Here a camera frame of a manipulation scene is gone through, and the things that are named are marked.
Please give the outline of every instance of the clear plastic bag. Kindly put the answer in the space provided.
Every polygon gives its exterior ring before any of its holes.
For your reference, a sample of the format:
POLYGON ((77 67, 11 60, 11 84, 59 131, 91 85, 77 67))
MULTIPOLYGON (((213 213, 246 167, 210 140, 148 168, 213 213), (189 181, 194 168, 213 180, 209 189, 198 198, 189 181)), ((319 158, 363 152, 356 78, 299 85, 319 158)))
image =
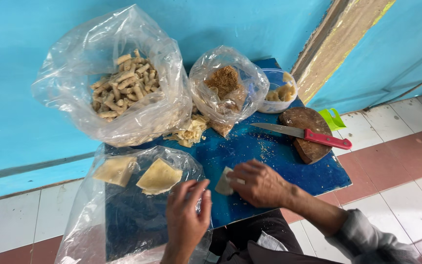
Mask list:
POLYGON ((32 84, 43 105, 65 111, 78 129, 115 147, 137 146, 179 130, 192 100, 177 42, 137 5, 96 17, 56 41, 32 84), (108 123, 92 109, 89 87, 118 71, 116 59, 138 48, 157 70, 159 92, 149 93, 108 123))
MULTIPOLYGON (((137 150, 102 144, 77 192, 56 264, 130 264, 161 260, 168 241, 165 212, 170 191, 145 195, 136 186, 158 158, 183 171, 180 182, 205 179, 202 166, 186 152, 162 146, 137 150), (106 160, 118 157, 132 160, 125 163, 124 170, 132 172, 126 187, 93 178, 106 160)), ((196 204, 197 213, 200 209, 201 200, 196 204)), ((212 224, 189 263, 202 263, 205 259, 211 244, 211 229, 212 224)))
POLYGON ((193 102, 212 121, 231 126, 249 117, 263 102, 270 82, 260 69, 236 49, 218 46, 207 51, 190 70, 189 88, 193 102), (218 69, 232 66, 238 72, 241 88, 227 94, 223 100, 203 81, 218 69))

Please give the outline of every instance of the white plastic container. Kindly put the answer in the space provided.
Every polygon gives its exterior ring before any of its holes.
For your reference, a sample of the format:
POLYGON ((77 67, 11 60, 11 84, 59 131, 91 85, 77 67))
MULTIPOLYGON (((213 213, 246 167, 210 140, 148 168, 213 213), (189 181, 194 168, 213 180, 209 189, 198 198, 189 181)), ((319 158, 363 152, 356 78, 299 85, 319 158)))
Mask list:
MULTIPOLYGON (((266 74, 266 76, 268 77, 268 80, 270 81, 270 91, 276 90, 278 87, 286 84, 286 82, 283 82, 284 71, 282 69, 266 68, 266 69, 262 69, 262 71, 266 74)), ((258 112, 267 113, 267 114, 278 114, 278 113, 284 112, 284 110, 286 110, 291 105, 291 103, 297 98, 297 92, 299 91, 299 88, 297 87, 296 82, 294 81, 294 78, 292 78, 292 80, 290 80, 288 83, 296 87, 296 94, 290 101, 273 102, 273 101, 264 100, 262 105, 258 109, 258 112)))

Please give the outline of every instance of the turquoise wall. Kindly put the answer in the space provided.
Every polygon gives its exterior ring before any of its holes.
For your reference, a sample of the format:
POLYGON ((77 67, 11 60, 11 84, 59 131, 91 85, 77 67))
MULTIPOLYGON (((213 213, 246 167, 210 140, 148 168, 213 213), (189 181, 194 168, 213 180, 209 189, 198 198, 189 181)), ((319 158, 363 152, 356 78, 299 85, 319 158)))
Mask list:
MULTIPOLYGON (((392 99, 420 82, 422 1, 398 0, 307 106, 351 112, 392 99)), ((418 95, 422 86, 402 99, 418 95)))
MULTIPOLYGON (((290 69, 331 1, 0 0, 0 170, 95 151, 100 142, 36 102, 30 85, 64 33, 134 3, 178 40, 188 68, 205 51, 229 45, 251 60, 276 57, 290 69)), ((88 168, 76 164, 0 178, 0 195, 83 177, 88 168), (60 177, 63 168, 77 173, 60 177)))

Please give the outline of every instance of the green plastic object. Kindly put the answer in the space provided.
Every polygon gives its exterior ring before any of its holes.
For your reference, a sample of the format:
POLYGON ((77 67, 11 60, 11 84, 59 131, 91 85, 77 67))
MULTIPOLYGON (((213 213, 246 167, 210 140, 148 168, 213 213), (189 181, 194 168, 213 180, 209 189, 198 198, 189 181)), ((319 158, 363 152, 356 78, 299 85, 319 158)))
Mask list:
POLYGON ((339 116, 338 111, 335 108, 330 108, 330 110, 334 113, 334 116, 330 113, 328 109, 319 111, 319 114, 322 115, 322 117, 325 119, 328 126, 330 127, 330 130, 335 131, 346 128, 346 125, 345 123, 343 123, 343 120, 339 116))

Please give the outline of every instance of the gray sleeve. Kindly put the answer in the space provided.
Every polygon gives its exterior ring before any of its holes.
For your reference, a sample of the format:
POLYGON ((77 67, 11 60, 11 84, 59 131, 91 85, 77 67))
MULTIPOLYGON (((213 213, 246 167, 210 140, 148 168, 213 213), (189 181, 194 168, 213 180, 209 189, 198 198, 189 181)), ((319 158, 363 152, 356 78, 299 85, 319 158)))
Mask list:
POLYGON ((412 246, 398 242, 395 235, 373 226, 360 210, 348 210, 343 227, 326 241, 352 263, 418 263, 412 246))

